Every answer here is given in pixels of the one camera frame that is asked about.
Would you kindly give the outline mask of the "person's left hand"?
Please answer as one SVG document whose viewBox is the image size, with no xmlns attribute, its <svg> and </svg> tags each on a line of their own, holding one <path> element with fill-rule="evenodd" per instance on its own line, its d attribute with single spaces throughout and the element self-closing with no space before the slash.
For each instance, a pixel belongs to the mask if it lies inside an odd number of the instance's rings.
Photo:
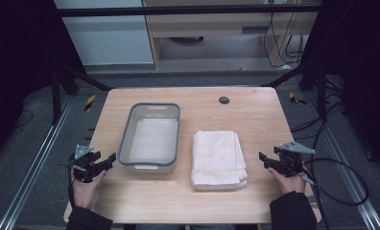
<svg viewBox="0 0 380 230">
<path fill-rule="evenodd" d="M 71 171 L 71 182 L 73 190 L 74 204 L 87 210 L 92 208 L 95 196 L 107 175 L 107 171 L 101 171 L 89 183 L 81 182 L 75 178 L 74 171 Z"/>
</svg>

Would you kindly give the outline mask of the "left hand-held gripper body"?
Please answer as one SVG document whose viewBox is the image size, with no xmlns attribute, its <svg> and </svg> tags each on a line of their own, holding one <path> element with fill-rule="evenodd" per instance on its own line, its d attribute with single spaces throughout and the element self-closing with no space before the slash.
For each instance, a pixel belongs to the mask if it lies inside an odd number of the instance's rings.
<svg viewBox="0 0 380 230">
<path fill-rule="evenodd" d="M 88 160 L 88 154 L 93 150 L 91 146 L 77 145 L 75 151 L 69 156 L 68 167 L 74 170 L 75 178 L 84 183 L 91 182 L 98 175 L 95 172 L 96 161 Z"/>
</svg>

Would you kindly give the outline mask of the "black curtain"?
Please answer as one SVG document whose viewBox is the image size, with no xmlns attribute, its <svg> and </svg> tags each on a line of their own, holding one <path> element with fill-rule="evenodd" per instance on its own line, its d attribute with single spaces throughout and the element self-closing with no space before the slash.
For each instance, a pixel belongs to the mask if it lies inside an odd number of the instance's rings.
<svg viewBox="0 0 380 230">
<path fill-rule="evenodd" d="M 56 65 L 83 71 L 54 0 L 0 0 L 0 148 L 31 93 L 51 84 Z"/>
<path fill-rule="evenodd" d="M 303 58 L 323 38 L 325 70 L 344 80 L 343 98 L 371 154 L 380 161 L 380 0 L 321 0 Z"/>
</svg>

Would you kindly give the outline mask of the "yellow black striped tape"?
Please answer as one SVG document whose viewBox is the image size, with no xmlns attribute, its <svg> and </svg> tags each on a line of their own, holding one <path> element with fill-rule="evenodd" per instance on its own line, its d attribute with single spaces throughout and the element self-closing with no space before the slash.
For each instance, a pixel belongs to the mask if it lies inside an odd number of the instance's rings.
<svg viewBox="0 0 380 230">
<path fill-rule="evenodd" d="M 96 99 L 96 95 L 91 95 L 88 97 L 86 104 L 84 106 L 84 111 L 89 111 L 91 106 L 93 105 L 94 101 Z"/>
<path fill-rule="evenodd" d="M 289 100 L 290 102 L 295 103 L 295 104 L 301 104 L 301 105 L 307 104 L 307 102 L 304 100 L 298 100 L 294 92 L 289 92 Z"/>
</svg>

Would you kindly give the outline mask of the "silver floor rail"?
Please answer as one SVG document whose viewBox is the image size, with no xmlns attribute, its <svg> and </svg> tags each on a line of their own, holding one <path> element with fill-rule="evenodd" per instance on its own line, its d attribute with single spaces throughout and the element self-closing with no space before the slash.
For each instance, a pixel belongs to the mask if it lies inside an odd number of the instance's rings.
<svg viewBox="0 0 380 230">
<path fill-rule="evenodd" d="M 350 197 L 354 202 L 354 207 L 359 211 L 362 220 L 368 230 L 380 230 L 380 217 L 369 199 L 369 192 L 366 190 L 365 184 L 360 180 L 360 176 L 355 171 L 348 168 L 349 163 L 346 160 L 342 149 L 340 148 L 334 134 L 327 126 L 327 122 L 321 119 L 321 115 L 317 110 L 316 97 L 313 93 L 304 92 L 308 106 L 311 108 L 316 119 L 321 121 L 321 127 L 317 131 L 314 147 L 318 145 L 318 140 L 323 139 L 328 147 L 331 160 L 337 162 L 338 171 L 348 189 Z"/>
<path fill-rule="evenodd" d="M 60 129 L 69 113 L 70 106 L 73 103 L 74 96 L 66 96 L 63 105 L 60 109 L 60 115 L 58 119 L 50 126 L 50 129 L 45 136 L 33 163 L 31 164 L 28 172 L 26 173 L 19 189 L 17 190 L 11 205 L 5 212 L 4 216 L 0 220 L 0 230 L 12 230 L 16 224 L 16 221 L 32 191 L 32 188 L 36 184 L 36 180 L 42 170 L 42 167 L 54 145 Z"/>
</svg>

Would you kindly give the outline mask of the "person's right hand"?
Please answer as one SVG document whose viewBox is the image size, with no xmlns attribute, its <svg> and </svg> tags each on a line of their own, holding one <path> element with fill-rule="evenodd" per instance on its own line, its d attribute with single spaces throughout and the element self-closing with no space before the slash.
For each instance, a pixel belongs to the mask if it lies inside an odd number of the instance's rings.
<svg viewBox="0 0 380 230">
<path fill-rule="evenodd" d="M 303 179 L 305 173 L 299 173 L 291 177 L 285 177 L 273 168 L 268 168 L 268 172 L 278 182 L 282 194 L 286 195 L 291 192 L 304 193 L 306 181 Z"/>
</svg>

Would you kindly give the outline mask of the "folded white towel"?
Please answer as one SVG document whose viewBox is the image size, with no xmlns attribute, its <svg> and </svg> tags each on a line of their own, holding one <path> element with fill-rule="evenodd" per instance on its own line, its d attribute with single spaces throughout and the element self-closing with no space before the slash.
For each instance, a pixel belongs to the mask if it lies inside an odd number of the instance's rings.
<svg viewBox="0 0 380 230">
<path fill-rule="evenodd" d="M 196 190 L 244 189 L 246 163 L 238 134 L 230 130 L 199 130 L 193 136 L 191 182 Z"/>
</svg>

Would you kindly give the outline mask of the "light wooden desk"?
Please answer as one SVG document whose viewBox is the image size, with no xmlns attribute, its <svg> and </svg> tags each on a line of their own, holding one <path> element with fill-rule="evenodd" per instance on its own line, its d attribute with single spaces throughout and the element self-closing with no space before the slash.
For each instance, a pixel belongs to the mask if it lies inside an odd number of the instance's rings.
<svg viewBox="0 0 380 230">
<path fill-rule="evenodd" d="M 141 0 L 145 7 L 214 6 L 214 5 L 283 5 L 314 4 L 320 0 Z M 148 15 L 146 21 L 152 48 L 166 37 L 208 35 L 258 35 L 270 64 L 286 61 L 288 39 L 309 35 L 318 14 L 312 12 L 263 12 L 220 14 Z"/>
</svg>

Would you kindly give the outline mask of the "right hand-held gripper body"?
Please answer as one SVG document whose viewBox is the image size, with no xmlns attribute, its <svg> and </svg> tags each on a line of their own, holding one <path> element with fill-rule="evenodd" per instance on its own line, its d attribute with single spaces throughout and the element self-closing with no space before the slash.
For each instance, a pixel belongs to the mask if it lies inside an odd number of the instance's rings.
<svg viewBox="0 0 380 230">
<path fill-rule="evenodd" d="M 280 173 L 286 177 L 294 176 L 303 171 L 302 154 L 316 153 L 314 149 L 307 148 L 295 141 L 282 144 L 279 147 L 283 149 L 283 152 L 278 154 L 281 165 Z"/>
</svg>

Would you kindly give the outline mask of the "black metal stand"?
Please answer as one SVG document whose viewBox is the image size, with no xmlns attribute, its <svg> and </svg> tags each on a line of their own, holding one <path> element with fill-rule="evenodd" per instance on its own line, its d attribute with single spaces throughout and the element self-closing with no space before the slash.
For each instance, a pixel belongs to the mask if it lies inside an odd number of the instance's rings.
<svg viewBox="0 0 380 230">
<path fill-rule="evenodd" d="M 325 84 L 326 84 L 326 73 L 325 67 L 321 63 L 306 63 L 300 64 L 299 67 L 289 71 L 280 78 L 273 80 L 269 83 L 262 84 L 262 87 L 272 87 L 275 88 L 282 82 L 285 82 L 294 76 L 302 74 L 303 77 L 298 84 L 298 87 L 305 91 L 313 87 L 314 84 L 317 85 L 317 111 L 320 118 L 326 120 L 326 108 L 325 108 Z"/>
<path fill-rule="evenodd" d="M 53 121 L 54 125 L 61 115 L 60 88 L 63 87 L 67 95 L 77 95 L 80 88 L 75 83 L 75 79 L 82 80 L 95 88 L 102 91 L 110 91 L 111 87 L 102 84 L 91 77 L 86 72 L 79 71 L 67 65 L 55 65 L 50 73 L 53 103 Z"/>
</svg>

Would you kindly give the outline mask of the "white cabinet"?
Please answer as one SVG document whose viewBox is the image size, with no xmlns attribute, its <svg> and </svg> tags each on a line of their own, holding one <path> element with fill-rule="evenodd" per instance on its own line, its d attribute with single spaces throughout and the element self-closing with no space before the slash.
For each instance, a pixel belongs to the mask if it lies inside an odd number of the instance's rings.
<svg viewBox="0 0 380 230">
<path fill-rule="evenodd" d="M 54 0 L 59 10 L 142 7 L 141 0 Z M 143 15 L 63 17 L 84 66 L 153 64 Z"/>
</svg>

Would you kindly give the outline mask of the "black horizontal frame bar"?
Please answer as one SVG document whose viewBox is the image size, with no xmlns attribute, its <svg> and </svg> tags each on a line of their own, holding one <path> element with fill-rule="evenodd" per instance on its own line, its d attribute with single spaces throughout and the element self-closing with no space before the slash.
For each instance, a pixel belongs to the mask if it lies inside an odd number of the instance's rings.
<svg viewBox="0 0 380 230">
<path fill-rule="evenodd" d="M 217 6 L 172 6 L 101 9 L 60 9 L 53 11 L 60 17 L 83 16 L 132 16 L 132 15 L 176 15 L 176 14 L 220 14 L 263 12 L 318 12 L 323 4 L 283 5 L 217 5 Z"/>
</svg>

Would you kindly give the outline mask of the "white basin with grey rim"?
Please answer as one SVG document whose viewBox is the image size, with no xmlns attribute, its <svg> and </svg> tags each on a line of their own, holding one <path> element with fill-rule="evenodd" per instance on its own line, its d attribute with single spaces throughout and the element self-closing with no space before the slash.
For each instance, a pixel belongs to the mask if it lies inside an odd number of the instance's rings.
<svg viewBox="0 0 380 230">
<path fill-rule="evenodd" d="M 180 108 L 175 103 L 137 103 L 129 113 L 117 152 L 131 173 L 171 173 L 178 156 Z"/>
</svg>

